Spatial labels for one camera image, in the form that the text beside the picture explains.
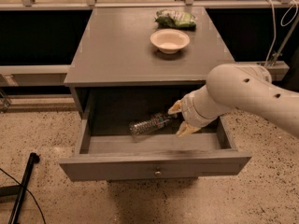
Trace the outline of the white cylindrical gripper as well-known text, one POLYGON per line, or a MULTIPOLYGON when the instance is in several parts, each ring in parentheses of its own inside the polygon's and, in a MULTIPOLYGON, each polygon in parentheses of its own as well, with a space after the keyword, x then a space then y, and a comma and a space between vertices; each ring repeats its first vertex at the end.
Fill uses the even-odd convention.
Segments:
POLYGON ((169 115, 180 113, 184 121, 180 124, 176 136, 183 137, 206 127, 219 116, 229 113, 232 108, 216 103, 206 86, 186 94, 168 109, 169 115))

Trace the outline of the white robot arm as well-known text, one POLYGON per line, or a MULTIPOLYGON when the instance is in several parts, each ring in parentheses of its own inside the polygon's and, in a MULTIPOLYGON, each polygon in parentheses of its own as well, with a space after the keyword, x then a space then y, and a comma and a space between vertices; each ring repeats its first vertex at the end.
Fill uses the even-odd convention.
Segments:
POLYGON ((299 94, 273 85, 269 71, 257 64, 213 68, 202 88, 176 101, 168 112, 182 115, 177 135, 184 136, 234 110, 249 112, 299 136, 299 94))

